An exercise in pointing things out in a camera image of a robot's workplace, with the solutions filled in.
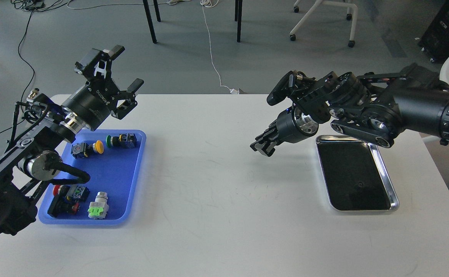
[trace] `stainless steel tray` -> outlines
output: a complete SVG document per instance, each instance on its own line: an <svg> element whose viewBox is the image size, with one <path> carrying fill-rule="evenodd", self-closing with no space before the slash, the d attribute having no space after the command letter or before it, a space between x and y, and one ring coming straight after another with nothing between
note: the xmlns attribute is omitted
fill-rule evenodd
<svg viewBox="0 0 449 277"><path fill-rule="evenodd" d="M320 135L316 146L334 209L379 211L399 207L376 145L347 135Z"/></svg>

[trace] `electrical connector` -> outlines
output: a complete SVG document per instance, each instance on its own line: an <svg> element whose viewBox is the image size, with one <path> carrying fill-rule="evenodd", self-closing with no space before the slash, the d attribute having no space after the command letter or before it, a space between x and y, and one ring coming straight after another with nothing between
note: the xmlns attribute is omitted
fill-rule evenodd
<svg viewBox="0 0 449 277"><path fill-rule="evenodd" d="M54 196L60 195L70 202L85 202L90 190L83 186L55 185L52 191Z"/></svg>
<svg viewBox="0 0 449 277"><path fill-rule="evenodd" d="M47 210L47 214L52 217L57 217L62 212L67 212L68 214L76 214L79 210L79 203L67 203L62 196L56 195L52 199L52 203Z"/></svg>
<svg viewBox="0 0 449 277"><path fill-rule="evenodd" d="M43 0L27 0L24 10L32 11L45 8L45 3Z"/></svg>
<svg viewBox="0 0 449 277"><path fill-rule="evenodd" d="M108 148L122 147L125 149L133 149L136 147L137 138L134 133L121 133L118 137L107 135L105 143Z"/></svg>
<svg viewBox="0 0 449 277"><path fill-rule="evenodd" d="M73 144L71 147L71 154L75 159L87 158L94 153L103 154L104 151L105 148L101 140L97 140L94 144L81 142L79 144Z"/></svg>
<svg viewBox="0 0 449 277"><path fill-rule="evenodd" d="M90 203L88 217L90 219L104 219L108 212L108 193L100 191L97 193L95 201Z"/></svg>

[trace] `white table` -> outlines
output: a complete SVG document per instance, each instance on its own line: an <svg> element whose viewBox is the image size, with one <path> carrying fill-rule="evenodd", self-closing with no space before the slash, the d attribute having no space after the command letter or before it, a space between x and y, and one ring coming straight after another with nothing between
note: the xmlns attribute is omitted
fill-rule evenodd
<svg viewBox="0 0 449 277"><path fill-rule="evenodd" d="M400 208L343 214L328 204L314 139L270 158L249 148L288 105L265 97L138 96L123 121L100 126L147 134L129 219L0 235L0 277L449 276L449 191L418 133L381 150Z"/></svg>

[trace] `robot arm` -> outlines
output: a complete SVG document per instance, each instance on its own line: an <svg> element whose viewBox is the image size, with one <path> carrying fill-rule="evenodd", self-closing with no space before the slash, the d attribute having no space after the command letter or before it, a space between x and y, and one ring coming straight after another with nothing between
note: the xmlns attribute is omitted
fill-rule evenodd
<svg viewBox="0 0 449 277"><path fill-rule="evenodd" d="M123 46L112 50L91 51L75 64L75 71L87 82L62 105L33 90L26 103L17 102L14 121L19 107L26 107L25 119L32 125L12 139L0 157L0 233L16 235L35 221L35 206L49 184L84 184L90 180L87 172L66 165L55 151L63 141L73 142L82 128L96 130L109 116L122 119L137 105L136 91L144 81L136 79L126 91L121 91L111 78L111 64L124 51ZM18 167L31 178L21 189L13 183L12 169ZM60 171L73 175L73 179L54 179ZM31 196L26 196L37 186Z"/></svg>
<svg viewBox="0 0 449 277"><path fill-rule="evenodd" d="M414 130L449 142L449 86L438 74L413 63L399 73L338 77L330 72L320 80L303 72L288 72L267 97L275 105L286 97L291 107L279 114L250 145L271 156L283 142L296 143L316 134L318 124L330 123L338 133L390 148L404 130ZM386 88L373 86L386 83Z"/></svg>

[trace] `blue tray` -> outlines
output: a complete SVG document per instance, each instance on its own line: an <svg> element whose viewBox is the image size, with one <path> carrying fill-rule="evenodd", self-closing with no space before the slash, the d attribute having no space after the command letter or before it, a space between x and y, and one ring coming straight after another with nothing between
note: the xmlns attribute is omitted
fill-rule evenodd
<svg viewBox="0 0 449 277"><path fill-rule="evenodd" d="M123 149L120 147L109 149L106 146L107 135L119 136L121 133L134 133L137 144L134 149ZM93 154L85 159L75 159L71 154L71 145L67 144L62 153L62 160L68 165L88 172L91 176L89 182L82 186L88 187L90 194L86 202L79 203L77 214L59 214L51 217L47 214L48 207L54 198L53 187L50 185L45 191L45 197L38 211L38 218L45 224L69 224L69 225L117 225L127 219L131 212L134 198L137 176L146 143L146 134L140 130L88 130L80 131L75 140L79 142L94 143L101 140L105 146L103 154ZM73 178L70 174L61 172L57 179ZM95 200L98 191L108 193L109 210L105 219L90 219L88 207Z"/></svg>

